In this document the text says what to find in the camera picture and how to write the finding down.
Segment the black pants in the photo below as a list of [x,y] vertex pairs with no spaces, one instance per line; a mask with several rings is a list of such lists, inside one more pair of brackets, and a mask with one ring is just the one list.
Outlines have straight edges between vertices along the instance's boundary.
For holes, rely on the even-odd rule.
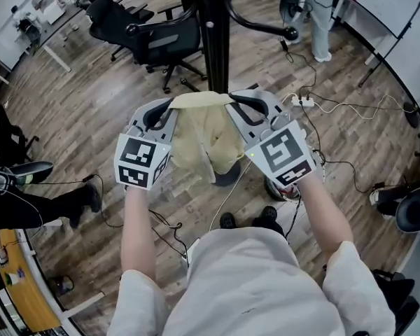
[[283,233],[283,228],[278,224],[275,220],[271,218],[265,218],[259,216],[252,221],[252,226],[257,228],[266,228],[278,232],[279,234],[285,237],[285,233]]
[[11,188],[10,192],[15,195],[5,193],[0,196],[0,229],[39,228],[41,218],[42,224],[60,216],[79,218],[92,197],[90,189],[85,186],[54,199],[25,194],[16,188]]

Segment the yellow cloth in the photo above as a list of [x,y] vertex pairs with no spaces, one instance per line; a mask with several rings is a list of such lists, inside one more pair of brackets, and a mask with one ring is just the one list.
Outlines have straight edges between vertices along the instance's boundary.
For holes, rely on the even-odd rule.
[[224,105],[232,103],[228,94],[185,93],[169,105],[178,109],[171,142],[173,163],[193,170],[210,182],[213,171],[227,173],[244,154],[244,141]]

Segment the wooden floor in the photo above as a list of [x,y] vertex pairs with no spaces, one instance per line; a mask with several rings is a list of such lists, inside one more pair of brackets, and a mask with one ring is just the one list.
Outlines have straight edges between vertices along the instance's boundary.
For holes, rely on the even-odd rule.
[[[124,4],[149,3],[156,11],[164,4],[178,0],[124,0]],[[235,0],[236,9],[244,17],[280,25],[279,0]],[[2,96],[9,100],[11,121],[20,125],[27,136],[36,134],[41,141],[33,148],[36,160],[55,164],[49,181],[81,180],[91,173],[104,179],[104,213],[108,222],[122,222],[124,192],[113,174],[113,154],[117,135],[128,123],[137,107],[164,97],[160,88],[162,72],[146,73],[144,67],[132,63],[125,51],[116,62],[110,61],[114,47],[95,40],[88,34],[89,22],[84,14],[75,22],[80,26],[69,32],[69,40],[58,38],[50,42],[72,68],[66,73],[39,51],[24,59],[10,78],[14,90]],[[318,64],[312,59],[309,25],[304,40],[291,51],[303,54],[317,69],[313,91],[339,102],[376,105],[383,94],[394,96],[400,103],[405,94],[385,67],[379,69],[365,84],[356,88],[368,70],[364,61],[369,52],[345,29],[336,27],[330,33],[332,61]],[[204,69],[200,54],[187,59]],[[191,83],[204,89],[206,84],[188,71],[180,71]],[[262,89],[283,97],[312,83],[314,72],[305,62],[295,57],[290,63],[281,50],[277,37],[247,30],[232,23],[230,45],[230,89],[243,88],[258,82]],[[179,84],[177,73],[171,80],[171,95],[188,92]],[[316,101],[325,109],[333,103]],[[386,99],[382,106],[396,107]],[[371,116],[372,109],[358,109]],[[314,129],[301,110],[292,114],[308,132],[311,145],[317,146]],[[373,183],[399,182],[403,173],[411,178],[420,170],[420,161],[414,157],[419,148],[417,131],[406,123],[402,111],[379,111],[373,120],[360,119],[349,107],[339,107],[331,114],[318,108],[308,110],[309,117],[321,135],[322,150],[330,160],[348,160],[356,167],[358,187],[365,190]],[[328,164],[326,188],[347,215],[353,228],[356,245],[364,261],[371,268],[394,270],[409,249],[413,237],[397,231],[393,221],[384,219],[374,211],[368,195],[354,188],[353,172],[347,164]],[[72,189],[72,185],[32,186],[31,193],[54,197]],[[170,223],[183,223],[180,237],[187,245],[209,229],[216,210],[230,187],[217,188],[203,182],[200,177],[175,169],[170,164],[160,185],[150,192],[150,207],[166,216]],[[231,211],[242,225],[257,216],[265,205],[279,210],[279,222],[287,228],[295,210],[291,203],[273,202],[263,188],[263,176],[254,166],[240,181],[223,211]],[[165,227],[156,230],[171,243],[180,247]],[[75,289],[61,298],[69,308],[99,291],[106,297],[73,319],[86,335],[104,335],[107,331],[118,295],[120,277],[121,229],[111,228],[90,212],[85,214],[78,230],[72,230],[64,220],[62,228],[45,228],[33,240],[38,259],[47,277],[69,275]],[[156,238],[157,275],[168,301],[174,305],[186,286],[186,271],[179,256]],[[319,282],[323,278],[325,262],[316,245],[305,208],[300,208],[297,223],[290,234],[290,245],[297,254],[302,268]]]

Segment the office chair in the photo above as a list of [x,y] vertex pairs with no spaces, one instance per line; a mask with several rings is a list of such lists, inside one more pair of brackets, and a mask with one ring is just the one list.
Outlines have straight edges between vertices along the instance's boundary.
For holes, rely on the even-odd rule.
[[39,141],[39,138],[33,136],[28,141],[22,129],[11,124],[5,109],[0,104],[0,167],[12,167],[32,161],[28,156],[28,150],[34,141]]
[[116,2],[96,0],[88,8],[87,14],[92,20],[90,35],[129,48],[134,56],[134,63],[147,64],[148,73],[153,72],[154,67],[167,66],[162,86],[164,93],[171,92],[167,85],[178,65],[201,76],[203,81],[207,79],[201,71],[183,61],[185,57],[200,51],[200,29],[195,17],[173,26],[128,36],[127,26],[140,24],[140,20]]
[[[142,6],[136,7],[136,6],[130,6],[129,8],[126,8],[126,11],[128,13],[131,13],[131,15],[133,15],[135,18],[140,20],[140,23],[145,23],[148,20],[150,20],[153,16],[154,13],[152,11],[146,10],[145,7],[147,7],[148,4],[144,3]],[[123,50],[124,48],[126,48],[125,46],[120,46],[119,48],[117,48],[111,56],[111,61],[114,62],[117,60],[116,55]]]
[[21,19],[17,28],[25,34],[33,46],[37,46],[41,40],[41,32],[29,19]]

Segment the black shoe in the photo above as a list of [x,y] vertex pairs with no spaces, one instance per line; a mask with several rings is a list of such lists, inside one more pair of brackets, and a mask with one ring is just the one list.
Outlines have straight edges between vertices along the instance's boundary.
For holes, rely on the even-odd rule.
[[237,222],[232,213],[224,213],[219,219],[221,229],[236,229]]
[[78,216],[70,218],[69,224],[70,224],[70,228],[71,229],[77,229],[79,226],[79,222],[81,221],[81,216],[83,215],[84,212],[84,206],[81,207],[80,213],[78,214]]
[[98,213],[101,211],[102,201],[101,197],[99,196],[98,190],[92,185],[87,183],[85,185],[87,188],[87,192],[89,193],[89,201],[85,205],[89,205],[90,209],[94,213]]
[[262,210],[259,218],[266,218],[271,221],[275,221],[277,219],[277,210],[273,206],[267,205]]

